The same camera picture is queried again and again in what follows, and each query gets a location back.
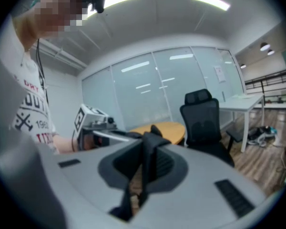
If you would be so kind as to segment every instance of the glass partition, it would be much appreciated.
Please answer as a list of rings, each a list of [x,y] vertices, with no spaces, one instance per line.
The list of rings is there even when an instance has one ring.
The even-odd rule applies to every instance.
[[[244,90],[243,90],[243,85],[242,85],[242,81],[240,79],[240,75],[239,72],[237,70],[237,65],[235,64],[231,53],[228,50],[221,50],[218,49],[218,51],[220,52],[223,60],[224,60],[224,64],[223,67],[225,68],[230,83],[231,83],[231,87],[232,87],[232,91],[233,91],[233,95],[235,94],[243,94]]]
[[[114,95],[110,67],[82,81],[82,96],[86,105],[103,110],[115,119],[119,129],[124,130],[122,116]]]
[[[219,102],[243,93],[229,51],[183,47],[147,53],[82,82],[84,103],[107,112],[119,129],[128,131],[163,121],[184,124],[180,107],[185,94],[203,88]],[[231,120],[231,112],[220,112],[221,126]]]
[[[151,53],[113,65],[112,74],[126,130],[171,121]]]
[[[190,47],[153,53],[166,91],[173,121],[184,124],[180,107],[185,94],[206,88],[204,76]]]

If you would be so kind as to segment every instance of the chair headrest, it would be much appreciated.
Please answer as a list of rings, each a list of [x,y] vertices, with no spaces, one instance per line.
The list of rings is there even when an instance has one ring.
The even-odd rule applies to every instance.
[[[207,89],[201,89],[185,95],[184,103],[187,104],[199,104],[207,100],[211,100],[212,95]]]

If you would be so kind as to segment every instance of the cable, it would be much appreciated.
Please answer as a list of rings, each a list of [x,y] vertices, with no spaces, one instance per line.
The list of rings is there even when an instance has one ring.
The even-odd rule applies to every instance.
[[[73,146],[73,138],[74,138],[74,134],[75,134],[75,130],[73,131],[72,139],[71,139],[71,145],[72,145],[72,150],[73,150],[73,152],[75,152],[75,150],[74,150],[74,146]]]
[[[284,166],[284,169],[286,170],[286,166],[285,166],[285,163],[284,163],[284,160],[283,160],[283,154],[284,154],[284,152],[282,152],[282,154],[281,154],[281,161],[282,161],[282,164],[283,164],[283,166]]]
[[[41,86],[42,86],[42,89],[45,92],[47,103],[49,104],[47,90],[45,89],[45,86],[44,86],[45,85],[45,77],[44,77],[43,67],[42,67],[42,63],[41,63],[41,59],[40,59],[39,39],[37,40],[36,61],[37,61],[37,64],[39,66],[39,71],[40,71],[39,74],[41,74],[41,77],[42,77],[42,84],[41,84]]]

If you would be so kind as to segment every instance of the table leg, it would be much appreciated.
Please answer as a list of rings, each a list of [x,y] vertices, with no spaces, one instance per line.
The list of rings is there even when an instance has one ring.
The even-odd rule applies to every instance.
[[[236,120],[235,120],[235,112],[234,111],[232,112],[232,115],[233,115],[233,123],[235,123]]]
[[[247,138],[248,138],[248,132],[249,132],[249,111],[245,112],[245,126],[244,126],[244,136],[243,136],[243,143],[242,143],[242,149],[241,152],[243,153],[246,149],[247,145]]]
[[[262,126],[264,126],[264,119],[265,119],[265,102],[264,98],[262,98]]]

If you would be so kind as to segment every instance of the round wooden table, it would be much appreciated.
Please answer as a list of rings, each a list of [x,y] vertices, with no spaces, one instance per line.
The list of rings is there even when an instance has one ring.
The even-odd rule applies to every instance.
[[[185,127],[177,122],[159,122],[154,125],[160,130],[163,138],[171,141],[172,144],[178,144],[185,136]],[[144,134],[144,132],[150,132],[152,125],[145,125],[131,130],[131,132],[138,132]]]

